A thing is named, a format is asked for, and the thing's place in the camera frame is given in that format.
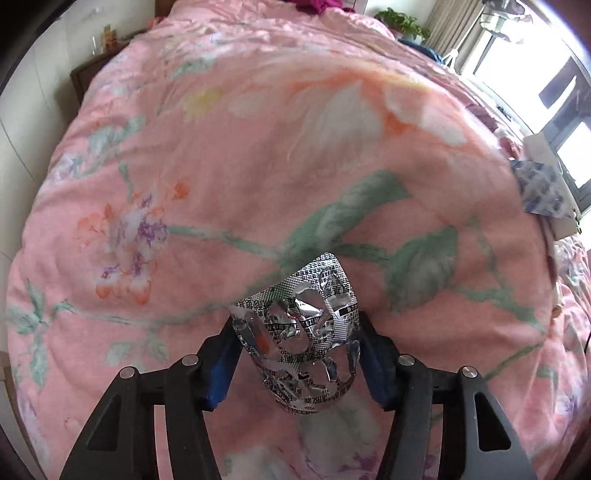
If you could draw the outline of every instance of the silver screw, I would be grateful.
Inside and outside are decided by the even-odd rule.
[[[398,363],[405,367],[411,367],[414,365],[414,357],[410,355],[400,355],[398,357]]]
[[[135,375],[135,368],[134,367],[125,367],[124,369],[119,372],[119,376],[124,379],[131,378]]]
[[[462,375],[466,378],[476,378],[478,376],[478,370],[474,367],[463,367]]]
[[[193,365],[197,365],[197,362],[199,362],[199,357],[197,355],[185,355],[183,357],[183,365],[185,367],[191,367]]]

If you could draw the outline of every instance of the silver foil blister pack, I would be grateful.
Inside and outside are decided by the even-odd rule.
[[[230,310],[263,384],[286,410],[317,412],[351,387],[359,361],[359,310],[334,255],[321,255]]]

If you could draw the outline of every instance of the bed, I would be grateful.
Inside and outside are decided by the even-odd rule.
[[[194,353],[228,304],[326,251],[402,351],[476,367],[554,478],[591,416],[589,264],[574,236],[550,272],[473,104],[486,109],[363,15],[177,1],[92,82],[11,268],[12,376],[47,478],[122,367]],[[360,379],[321,413],[286,413],[246,356],[206,422],[228,480],[372,478],[390,425]],[[427,479],[437,411],[432,425]],[[161,411],[156,430],[166,480]]]

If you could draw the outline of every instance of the curtain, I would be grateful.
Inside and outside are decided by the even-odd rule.
[[[437,0],[427,20],[431,37],[425,46],[442,56],[454,48],[460,50],[483,9],[482,0]]]

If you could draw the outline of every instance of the green plant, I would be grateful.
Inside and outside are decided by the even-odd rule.
[[[415,17],[395,12],[391,8],[379,11],[375,14],[374,18],[380,20],[380,22],[388,26],[388,28],[398,30],[400,33],[408,37],[415,38],[417,35],[420,35],[423,38],[429,38],[431,35],[429,30],[417,25],[417,19]]]

